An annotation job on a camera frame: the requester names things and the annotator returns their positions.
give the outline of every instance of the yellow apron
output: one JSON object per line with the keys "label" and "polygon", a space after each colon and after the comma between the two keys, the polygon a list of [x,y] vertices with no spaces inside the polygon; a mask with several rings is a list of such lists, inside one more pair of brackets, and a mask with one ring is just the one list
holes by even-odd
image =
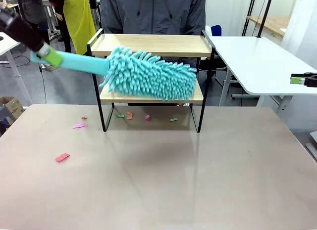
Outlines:
{"label": "yellow apron", "polygon": [[64,15],[77,54],[87,52],[87,42],[96,33],[88,0],[65,0]]}

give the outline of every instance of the gray floor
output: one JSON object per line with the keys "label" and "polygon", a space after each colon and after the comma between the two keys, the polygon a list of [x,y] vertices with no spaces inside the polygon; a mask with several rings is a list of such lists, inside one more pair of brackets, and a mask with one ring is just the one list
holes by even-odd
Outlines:
{"label": "gray floor", "polygon": [[[52,46],[58,50],[63,50],[64,46],[61,42],[53,41]],[[21,54],[24,48],[22,46],[14,48],[11,52],[13,57]],[[6,57],[0,56],[0,60],[6,60]],[[24,57],[15,59],[16,65],[21,65],[27,62]],[[22,75],[23,81],[31,96],[34,104],[45,103],[45,95],[43,89],[42,76],[37,64],[30,62],[28,65],[18,68]],[[83,72],[76,72],[69,69],[59,68],[52,72],[43,71],[43,77],[46,88],[47,103],[49,104],[96,104],[96,96],[92,76]],[[224,72],[218,72],[217,77],[220,81],[225,78]],[[101,83],[103,78],[98,76],[98,82]],[[205,90],[206,73],[201,72],[199,75],[199,84],[202,91]],[[222,87],[214,81],[210,84],[207,105],[218,106],[220,101]],[[230,87],[226,99],[228,106],[241,106],[241,100],[231,99],[231,94],[241,94],[241,88]],[[25,105],[24,97],[17,86],[13,72],[10,68],[5,68],[0,65],[0,96],[17,96],[20,102]],[[255,106],[256,99],[244,99],[243,106]]]}

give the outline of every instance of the gray jacket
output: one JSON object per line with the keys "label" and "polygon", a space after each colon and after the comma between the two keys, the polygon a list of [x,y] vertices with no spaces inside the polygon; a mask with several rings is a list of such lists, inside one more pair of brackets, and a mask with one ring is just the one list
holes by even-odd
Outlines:
{"label": "gray jacket", "polygon": [[21,0],[25,19],[33,24],[47,21],[42,0]]}
{"label": "gray jacket", "polygon": [[206,0],[101,0],[106,33],[200,35]]}

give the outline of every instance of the black metal frame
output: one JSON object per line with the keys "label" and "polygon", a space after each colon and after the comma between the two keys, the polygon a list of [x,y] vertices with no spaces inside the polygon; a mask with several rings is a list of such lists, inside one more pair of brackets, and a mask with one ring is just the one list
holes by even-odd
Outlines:
{"label": "black metal frame", "polygon": [[[208,35],[206,34],[205,31],[201,32],[201,36],[204,36],[206,38],[206,40],[208,41],[208,43],[210,44],[210,46],[211,46],[211,55],[210,55],[210,60],[209,60],[210,67],[209,67],[209,70],[207,71],[207,79],[206,79],[206,86],[205,86],[205,92],[204,92],[204,99],[203,99],[202,109],[200,111],[200,117],[199,117],[198,126],[197,126],[196,115],[195,115],[195,112],[194,112],[194,109],[193,109],[193,104],[190,104],[190,110],[192,112],[195,128],[196,128],[196,131],[198,133],[200,133],[201,128],[202,128],[204,112],[205,112],[205,106],[206,106],[206,100],[207,100],[207,97],[208,97],[209,84],[210,84],[211,77],[212,77],[212,66],[211,65],[212,65],[212,62],[214,60],[214,55],[216,53],[216,47],[214,46],[213,42],[208,37]],[[200,58],[197,58],[197,64],[196,64],[197,75],[198,75],[198,71],[199,71],[199,62],[200,62]]]}
{"label": "black metal frame", "polygon": [[[92,52],[91,52],[91,46],[94,44],[95,40],[104,32],[103,29],[100,29],[87,43],[87,54],[89,56],[93,56]],[[206,100],[208,97],[208,89],[209,89],[209,84],[211,81],[211,77],[212,77],[212,62],[214,59],[214,55],[215,55],[215,46],[212,43],[212,41],[210,40],[210,38],[208,37],[208,35],[206,34],[205,31],[201,32],[201,36],[204,36],[208,43],[211,45],[211,56],[210,56],[210,68],[207,71],[207,79],[206,79],[206,87],[205,87],[205,92],[204,92],[204,99],[203,99],[203,103],[202,103],[202,109],[201,109],[201,113],[200,113],[200,118],[199,118],[199,123],[196,121],[196,115],[193,109],[193,104],[190,104],[190,110],[193,116],[193,120],[194,120],[194,124],[195,124],[195,128],[196,131],[198,133],[200,133],[201,128],[202,128],[202,123],[203,123],[203,118],[204,118],[204,111],[205,111],[205,106],[206,106]],[[196,68],[197,68],[197,75],[198,75],[198,71],[199,71],[199,63],[200,63],[201,58],[197,58],[197,63],[196,63]],[[102,106],[101,106],[101,101],[100,101],[100,95],[99,95],[99,89],[98,89],[98,83],[97,83],[97,78],[95,74],[92,74],[93,76],[93,81],[94,81],[94,88],[95,88],[95,92],[96,92],[96,98],[97,98],[97,103],[98,103],[98,108],[99,108],[99,114],[100,114],[100,120],[101,120],[101,124],[103,127],[103,131],[106,132],[108,130],[109,127],[109,123],[112,117],[112,113],[113,113],[113,109],[114,109],[114,103],[111,103],[111,109],[109,111],[108,114],[108,118],[107,121],[105,123],[104,120],[104,114],[103,114],[103,110],[102,110]]]}
{"label": "black metal frame", "polygon": [[262,30],[263,30],[263,27],[264,27],[264,24],[265,24],[265,21],[266,21],[266,18],[267,18],[269,7],[271,6],[271,2],[272,2],[272,0],[268,0],[268,2],[267,2],[267,6],[266,6],[266,9],[265,9],[265,13],[264,13],[264,16],[263,16],[263,20],[262,20],[262,23],[261,23],[260,30],[259,30],[257,38],[261,38]]}
{"label": "black metal frame", "polygon": [[[253,11],[254,2],[255,2],[255,1],[256,1],[256,0],[251,0],[247,17],[248,17],[248,16],[251,16],[252,11]],[[245,35],[246,35],[248,26],[249,26],[249,19],[246,18],[246,22],[244,23],[244,27],[243,27],[242,36],[245,36]]]}
{"label": "black metal frame", "polygon": [[[93,56],[91,53],[91,45],[94,44],[95,40],[104,32],[103,29],[99,29],[98,32],[88,41],[87,43],[87,54],[88,56]],[[107,123],[105,124],[104,120],[104,114],[103,114],[103,108],[101,106],[101,101],[100,101],[100,96],[99,96],[99,89],[98,89],[98,83],[97,83],[97,77],[95,74],[92,74],[93,76],[93,81],[94,81],[94,87],[95,87],[95,92],[96,92],[96,98],[97,98],[97,103],[98,103],[98,109],[99,109],[99,114],[100,114],[100,119],[101,119],[101,124],[103,127],[103,131],[106,132],[109,126],[110,119],[108,118]]]}

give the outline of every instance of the blue chair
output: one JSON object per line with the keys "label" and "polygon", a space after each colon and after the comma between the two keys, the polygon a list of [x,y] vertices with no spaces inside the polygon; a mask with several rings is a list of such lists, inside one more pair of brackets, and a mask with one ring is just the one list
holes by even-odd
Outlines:
{"label": "blue chair", "polygon": [[222,28],[219,25],[211,26],[212,36],[221,36]]}

